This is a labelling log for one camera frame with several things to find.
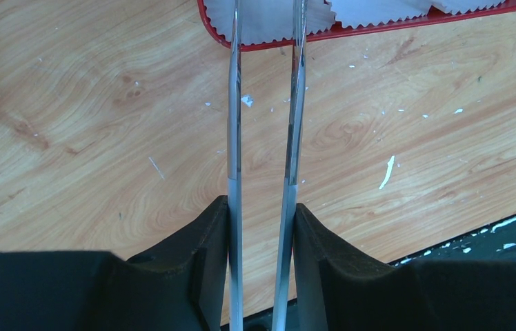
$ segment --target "metal rod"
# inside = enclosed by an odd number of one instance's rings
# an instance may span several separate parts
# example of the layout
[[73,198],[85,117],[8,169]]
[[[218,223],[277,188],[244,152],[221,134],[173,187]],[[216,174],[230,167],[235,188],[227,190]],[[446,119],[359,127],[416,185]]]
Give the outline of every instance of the metal rod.
[[297,211],[299,159],[301,156],[301,134],[303,131],[303,108],[305,104],[307,0],[295,0],[292,20],[292,37],[295,40],[295,44],[292,48],[290,115],[288,120],[284,188],[282,192],[275,304],[272,317],[273,331],[283,331],[286,326],[290,253],[292,250],[292,226]]
[[230,330],[242,331],[242,220],[241,220],[241,17],[235,0],[228,86],[228,207],[230,211]]

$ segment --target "metal tongs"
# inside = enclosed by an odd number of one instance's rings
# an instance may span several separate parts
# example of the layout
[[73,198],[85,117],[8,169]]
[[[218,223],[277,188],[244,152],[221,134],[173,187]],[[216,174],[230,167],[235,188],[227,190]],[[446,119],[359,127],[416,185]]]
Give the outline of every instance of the metal tongs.
[[[235,0],[230,56],[229,100],[228,100],[228,206],[230,211],[230,330],[242,331],[243,292],[241,259],[241,17],[240,0]],[[286,145],[284,190],[280,222],[277,276],[275,288],[274,316],[272,330],[284,330],[288,301],[290,274],[290,253],[292,250],[292,227],[297,210],[299,191],[299,159],[301,156],[301,134],[303,108],[305,104],[305,44],[307,22],[307,0],[294,0],[292,18],[292,73],[290,81],[290,116]]]

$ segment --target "tongs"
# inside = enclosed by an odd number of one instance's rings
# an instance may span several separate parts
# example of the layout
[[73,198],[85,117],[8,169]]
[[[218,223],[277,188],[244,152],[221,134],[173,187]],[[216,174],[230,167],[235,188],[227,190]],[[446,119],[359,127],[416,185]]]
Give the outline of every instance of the tongs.
[[[228,100],[228,206],[230,211],[230,330],[242,331],[242,216],[241,216],[241,17],[240,0],[235,0],[230,56]],[[292,72],[290,76],[290,114],[284,169],[284,188],[280,221],[277,276],[275,284],[274,315],[272,330],[284,330],[290,255],[292,250],[292,227],[297,210],[299,191],[299,159],[303,108],[305,104],[305,44],[307,0],[294,0],[292,37]]]

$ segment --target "wooden table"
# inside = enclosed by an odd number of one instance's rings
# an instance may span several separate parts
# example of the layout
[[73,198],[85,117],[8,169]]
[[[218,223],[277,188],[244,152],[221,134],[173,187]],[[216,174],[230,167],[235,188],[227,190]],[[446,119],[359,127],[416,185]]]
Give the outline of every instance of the wooden table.
[[[0,250],[126,258],[225,194],[228,61],[196,1],[0,1]],[[248,315],[273,303],[290,48],[243,64]],[[299,200],[364,252],[516,213],[516,13],[312,43],[307,82]]]

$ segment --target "red container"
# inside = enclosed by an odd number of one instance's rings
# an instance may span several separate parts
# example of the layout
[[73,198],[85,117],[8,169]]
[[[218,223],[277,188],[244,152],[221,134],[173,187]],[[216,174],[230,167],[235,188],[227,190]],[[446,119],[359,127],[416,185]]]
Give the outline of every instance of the red container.
[[[230,47],[229,41],[226,41],[225,36],[222,34],[217,34],[217,31],[214,27],[211,26],[211,19],[207,17],[206,7],[204,5],[204,0],[197,0],[197,5],[199,6],[199,14],[201,15],[201,20],[203,21],[205,28],[211,34],[213,39],[215,39],[221,45]],[[307,36],[307,41],[317,41],[324,39],[332,39],[332,38],[340,38],[340,37],[349,37],[349,36],[357,36],[358,34],[368,34],[374,32],[382,32],[389,30],[397,30],[404,28],[411,28],[413,26],[428,26],[430,24],[438,24],[438,23],[446,23],[453,21],[461,21],[462,19],[472,19],[475,17],[483,17],[495,14],[504,14],[505,12],[516,12],[516,0],[506,0],[504,3],[500,4],[497,7],[490,9],[477,10],[475,12],[468,12],[466,14],[444,14],[440,10],[435,8],[431,8],[428,14],[425,17],[418,17],[416,19],[407,19],[405,21],[396,21],[390,22],[387,24],[379,24],[377,26],[360,26],[358,28],[342,28],[341,23],[335,23],[331,29],[325,32],[319,32],[316,34],[310,34]],[[276,48],[281,46],[292,45],[291,40],[283,39],[281,41],[274,41],[271,43],[261,43],[259,45],[242,45],[242,52],[250,52],[253,50],[266,50],[269,48]]]

